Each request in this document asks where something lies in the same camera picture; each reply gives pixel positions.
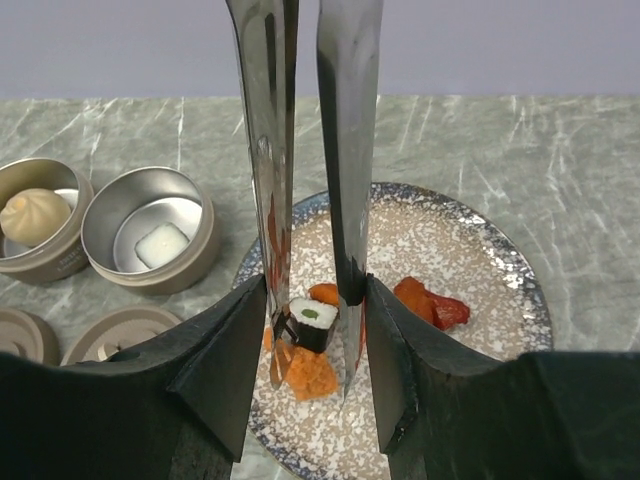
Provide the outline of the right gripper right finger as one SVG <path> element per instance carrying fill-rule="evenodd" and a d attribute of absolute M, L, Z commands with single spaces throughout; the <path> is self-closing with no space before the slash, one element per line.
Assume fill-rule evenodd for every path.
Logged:
<path fill-rule="evenodd" d="M 533 352 L 500 362 L 369 278 L 379 445 L 395 479 L 635 479 L 639 356 Z"/>

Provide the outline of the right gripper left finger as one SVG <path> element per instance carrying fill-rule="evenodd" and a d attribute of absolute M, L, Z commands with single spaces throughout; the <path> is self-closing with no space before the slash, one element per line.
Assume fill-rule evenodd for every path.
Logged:
<path fill-rule="evenodd" d="M 102 362 L 1 358 L 5 479 L 226 479 L 241 459 L 266 309 L 257 275 Z"/>

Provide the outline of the orange fried nugget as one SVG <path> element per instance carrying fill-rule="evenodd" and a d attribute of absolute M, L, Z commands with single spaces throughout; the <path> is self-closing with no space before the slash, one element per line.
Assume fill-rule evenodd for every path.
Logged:
<path fill-rule="evenodd" d="M 284 380 L 298 402 L 324 398 L 338 390 L 337 375 L 325 353 L 287 346 L 281 339 L 276 345 L 284 349 L 284 358 L 289 363 Z"/>

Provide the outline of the beige steamed bun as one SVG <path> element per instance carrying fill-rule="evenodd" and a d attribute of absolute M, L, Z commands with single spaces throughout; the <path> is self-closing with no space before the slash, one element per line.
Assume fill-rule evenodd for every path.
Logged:
<path fill-rule="evenodd" d="M 26 189 L 5 204 L 1 211 L 1 230 L 9 240 L 35 247 L 53 236 L 70 215 L 70 206 L 54 191 Z"/>

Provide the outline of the metal tongs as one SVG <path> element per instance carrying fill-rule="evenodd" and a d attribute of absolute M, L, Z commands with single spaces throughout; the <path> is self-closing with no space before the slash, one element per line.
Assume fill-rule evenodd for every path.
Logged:
<path fill-rule="evenodd" d="M 294 342 L 289 309 L 295 79 L 299 5 L 231 1 L 244 121 L 274 350 L 271 382 L 279 387 Z M 344 382 L 356 375 L 364 327 L 368 216 L 383 5 L 323 1 L 316 63 Z"/>

